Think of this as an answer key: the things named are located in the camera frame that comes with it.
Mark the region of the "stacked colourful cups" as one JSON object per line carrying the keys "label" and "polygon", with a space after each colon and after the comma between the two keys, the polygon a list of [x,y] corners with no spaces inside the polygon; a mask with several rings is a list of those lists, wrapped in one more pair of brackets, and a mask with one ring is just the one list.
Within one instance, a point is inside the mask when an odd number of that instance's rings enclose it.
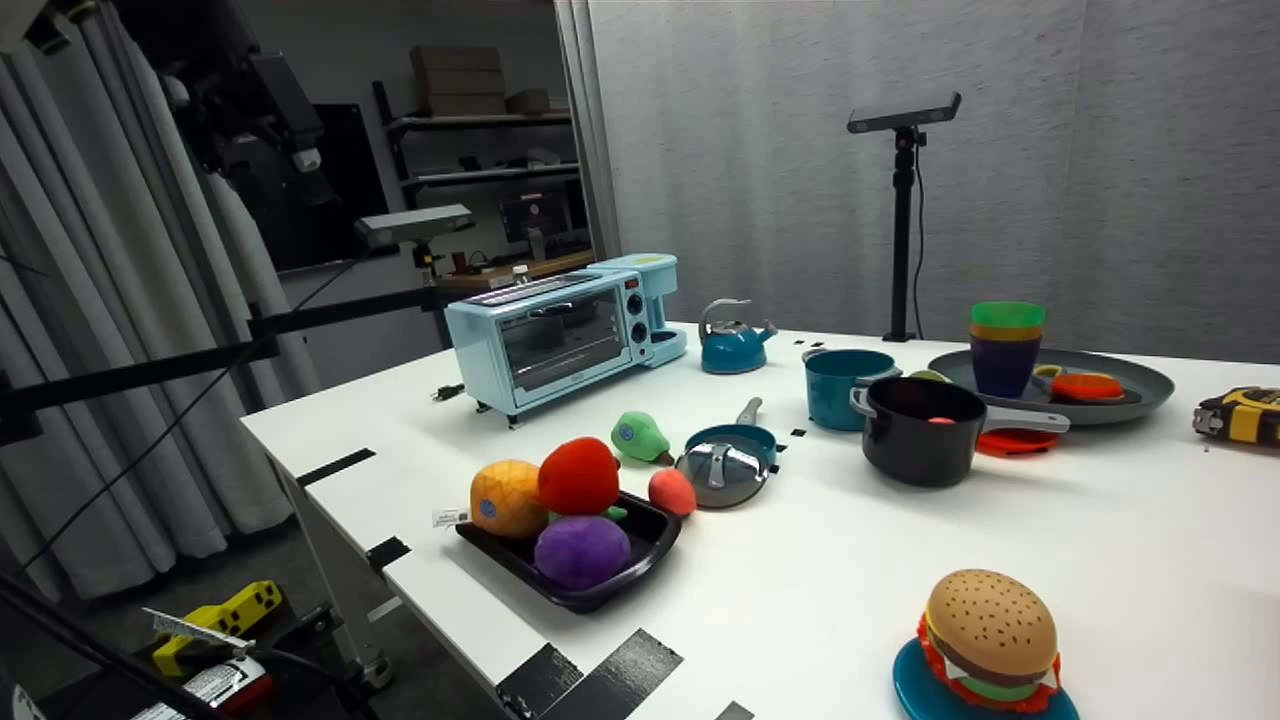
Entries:
{"label": "stacked colourful cups", "polygon": [[973,376],[989,396],[1021,396],[1031,380],[1050,306],[1036,299],[981,299],[967,306]]}

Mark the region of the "yellow black tool on floor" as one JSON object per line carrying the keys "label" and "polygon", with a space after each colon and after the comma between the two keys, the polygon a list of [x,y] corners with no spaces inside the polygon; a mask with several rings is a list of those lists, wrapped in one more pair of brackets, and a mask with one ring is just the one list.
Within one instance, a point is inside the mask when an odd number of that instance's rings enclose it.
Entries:
{"label": "yellow black tool on floor", "polygon": [[219,604],[201,604],[183,616],[151,611],[151,627],[160,642],[151,649],[151,664],[160,677],[180,678],[192,673],[192,657],[219,640],[252,640],[270,616],[283,609],[283,592],[275,579],[249,579]]}

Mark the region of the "red toy spatula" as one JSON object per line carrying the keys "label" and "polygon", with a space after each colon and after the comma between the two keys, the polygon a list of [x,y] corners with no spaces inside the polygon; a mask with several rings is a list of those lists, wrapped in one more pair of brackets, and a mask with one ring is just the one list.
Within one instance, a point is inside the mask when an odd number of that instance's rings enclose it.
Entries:
{"label": "red toy spatula", "polygon": [[978,435],[985,456],[1043,456],[1061,443],[1074,428],[1061,413],[1031,413],[1031,406],[991,406]]}

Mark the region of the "orange toy on plate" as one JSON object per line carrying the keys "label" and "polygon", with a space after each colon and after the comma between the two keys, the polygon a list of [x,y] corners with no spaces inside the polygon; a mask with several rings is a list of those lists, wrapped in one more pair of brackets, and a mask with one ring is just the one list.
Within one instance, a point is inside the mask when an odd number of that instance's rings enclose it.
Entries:
{"label": "orange toy on plate", "polygon": [[1061,403],[1121,403],[1124,384],[1116,376],[1068,373],[1050,380],[1050,396]]}

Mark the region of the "small teal plate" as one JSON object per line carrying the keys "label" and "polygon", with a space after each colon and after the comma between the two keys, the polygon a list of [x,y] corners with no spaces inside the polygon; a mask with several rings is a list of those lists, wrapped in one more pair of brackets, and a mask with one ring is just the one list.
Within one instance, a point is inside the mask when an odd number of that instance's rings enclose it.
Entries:
{"label": "small teal plate", "polygon": [[927,673],[917,640],[907,640],[891,659],[891,693],[907,720],[1080,720],[1080,709],[1068,693],[1055,693],[1036,711],[967,704]]}

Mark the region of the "light blue toy toaster oven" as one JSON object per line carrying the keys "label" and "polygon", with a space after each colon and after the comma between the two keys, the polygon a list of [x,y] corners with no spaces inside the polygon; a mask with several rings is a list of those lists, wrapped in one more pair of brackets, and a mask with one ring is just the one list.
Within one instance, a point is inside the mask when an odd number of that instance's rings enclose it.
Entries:
{"label": "light blue toy toaster oven", "polygon": [[664,299],[670,252],[632,252],[577,272],[515,281],[446,306],[464,387],[489,413],[520,421],[638,367],[685,355]]}

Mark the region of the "red plush apple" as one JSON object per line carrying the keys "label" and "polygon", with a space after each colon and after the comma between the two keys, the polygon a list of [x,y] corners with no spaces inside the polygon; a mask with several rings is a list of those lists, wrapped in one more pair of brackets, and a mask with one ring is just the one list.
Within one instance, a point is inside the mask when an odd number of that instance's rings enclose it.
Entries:
{"label": "red plush apple", "polygon": [[595,435],[557,443],[540,463],[540,500],[560,514],[595,514],[621,497],[621,460]]}

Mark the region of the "black toy pot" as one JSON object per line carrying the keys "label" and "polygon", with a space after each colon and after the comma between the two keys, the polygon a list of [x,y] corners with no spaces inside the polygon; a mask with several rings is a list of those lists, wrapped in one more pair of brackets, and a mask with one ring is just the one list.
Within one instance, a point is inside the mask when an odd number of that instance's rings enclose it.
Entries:
{"label": "black toy pot", "polygon": [[989,406],[978,391],[889,376],[854,387],[849,403],[866,414],[866,460],[914,486],[953,486],[973,472],[978,435]]}

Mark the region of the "purple plush fruit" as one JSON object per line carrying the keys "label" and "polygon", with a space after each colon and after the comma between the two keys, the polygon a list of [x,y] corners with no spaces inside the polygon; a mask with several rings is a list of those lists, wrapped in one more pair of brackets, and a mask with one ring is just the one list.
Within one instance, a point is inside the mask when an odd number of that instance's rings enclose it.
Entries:
{"label": "purple plush fruit", "polygon": [[591,588],[632,555],[628,530],[607,514],[563,514],[536,537],[536,573],[560,588]]}

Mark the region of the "teal toy pot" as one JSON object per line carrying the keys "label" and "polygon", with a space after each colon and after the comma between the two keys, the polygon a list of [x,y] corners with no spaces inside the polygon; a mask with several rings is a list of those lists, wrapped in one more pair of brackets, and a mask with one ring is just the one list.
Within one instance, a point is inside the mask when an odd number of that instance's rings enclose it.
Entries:
{"label": "teal toy pot", "polygon": [[808,346],[805,350],[805,387],[808,387],[808,421],[825,430],[862,430],[866,413],[857,406],[857,391],[897,376],[897,359],[869,346]]}

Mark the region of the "glass pan lid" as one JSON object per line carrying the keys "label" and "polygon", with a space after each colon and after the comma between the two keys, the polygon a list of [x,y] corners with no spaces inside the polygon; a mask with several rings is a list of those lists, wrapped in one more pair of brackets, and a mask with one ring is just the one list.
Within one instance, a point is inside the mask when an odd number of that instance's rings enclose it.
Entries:
{"label": "glass pan lid", "polygon": [[767,467],[738,443],[692,443],[682,472],[692,479],[700,506],[747,502],[767,479]]}

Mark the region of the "background storage shelf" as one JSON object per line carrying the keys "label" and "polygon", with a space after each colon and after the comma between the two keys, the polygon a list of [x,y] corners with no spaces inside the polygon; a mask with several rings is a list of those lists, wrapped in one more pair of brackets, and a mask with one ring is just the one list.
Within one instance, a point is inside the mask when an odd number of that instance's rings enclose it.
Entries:
{"label": "background storage shelf", "polygon": [[439,238],[453,275],[591,246],[577,128],[543,88],[507,88],[484,45],[417,45],[410,98],[374,83],[396,193],[410,209],[464,204],[474,229]]}

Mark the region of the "black rectangular tray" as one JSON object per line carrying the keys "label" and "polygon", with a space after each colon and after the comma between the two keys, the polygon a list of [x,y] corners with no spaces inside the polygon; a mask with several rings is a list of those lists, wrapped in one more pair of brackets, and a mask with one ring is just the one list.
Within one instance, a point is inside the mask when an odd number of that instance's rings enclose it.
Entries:
{"label": "black rectangular tray", "polygon": [[623,490],[605,514],[560,514],[533,541],[503,541],[474,518],[460,518],[456,537],[548,604],[595,611],[639,588],[670,559],[682,518]]}

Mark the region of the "green plush pear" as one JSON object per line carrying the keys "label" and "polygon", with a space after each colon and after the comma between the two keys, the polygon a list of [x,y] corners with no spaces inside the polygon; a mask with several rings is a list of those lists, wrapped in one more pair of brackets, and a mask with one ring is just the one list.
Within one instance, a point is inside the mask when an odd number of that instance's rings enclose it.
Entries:
{"label": "green plush pear", "polygon": [[647,413],[623,413],[614,422],[614,449],[638,463],[670,463],[670,435]]}

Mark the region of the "grey round plate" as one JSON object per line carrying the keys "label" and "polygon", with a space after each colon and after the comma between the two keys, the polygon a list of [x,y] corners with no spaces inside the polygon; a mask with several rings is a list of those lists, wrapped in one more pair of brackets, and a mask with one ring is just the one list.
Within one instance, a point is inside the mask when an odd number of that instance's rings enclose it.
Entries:
{"label": "grey round plate", "polygon": [[[1050,396],[1050,380],[1090,373],[1090,376],[1116,376],[1124,384],[1121,403],[1061,403]],[[927,376],[941,376],[955,387],[978,391],[989,406],[1031,406],[1031,413],[1061,413],[1074,421],[1068,430],[1080,428],[1121,428],[1147,421],[1168,396],[1172,380],[1147,364],[1101,355],[1101,350],[1074,350],[1074,346],[1040,346],[1031,380],[1021,396],[989,396],[978,387],[973,376],[973,346],[944,350],[927,364]]]}

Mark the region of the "teal toy kettle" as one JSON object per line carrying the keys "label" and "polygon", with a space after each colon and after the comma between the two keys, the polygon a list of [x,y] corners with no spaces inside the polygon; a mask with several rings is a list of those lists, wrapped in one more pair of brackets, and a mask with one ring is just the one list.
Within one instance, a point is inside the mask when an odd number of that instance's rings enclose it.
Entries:
{"label": "teal toy kettle", "polygon": [[745,321],[747,299],[721,297],[700,310],[700,367],[713,376],[745,376],[767,364],[767,325]]}

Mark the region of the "small orange plush fruit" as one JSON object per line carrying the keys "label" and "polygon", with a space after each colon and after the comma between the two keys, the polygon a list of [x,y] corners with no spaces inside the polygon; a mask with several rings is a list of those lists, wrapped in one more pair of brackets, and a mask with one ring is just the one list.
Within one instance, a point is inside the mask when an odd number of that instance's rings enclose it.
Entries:
{"label": "small orange plush fruit", "polygon": [[661,467],[647,479],[647,500],[674,512],[677,518],[687,518],[695,512],[695,486],[682,467]]}

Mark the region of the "teal frying pan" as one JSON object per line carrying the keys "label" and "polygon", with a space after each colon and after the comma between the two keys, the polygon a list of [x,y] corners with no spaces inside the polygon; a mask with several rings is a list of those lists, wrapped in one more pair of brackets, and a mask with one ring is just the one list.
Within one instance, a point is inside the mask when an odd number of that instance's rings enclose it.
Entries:
{"label": "teal frying pan", "polygon": [[739,506],[780,467],[780,438],[759,422],[765,399],[752,396],[732,422],[700,428],[685,438],[682,472],[700,506]]}

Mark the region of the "plush hamburger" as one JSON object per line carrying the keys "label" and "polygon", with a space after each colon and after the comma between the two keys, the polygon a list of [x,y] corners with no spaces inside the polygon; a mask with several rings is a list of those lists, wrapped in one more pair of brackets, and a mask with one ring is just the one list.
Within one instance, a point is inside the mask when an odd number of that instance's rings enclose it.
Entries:
{"label": "plush hamburger", "polygon": [[1061,696],[1051,609],[1016,576],[961,566],[931,583],[917,620],[927,677],[967,709],[1043,711]]}

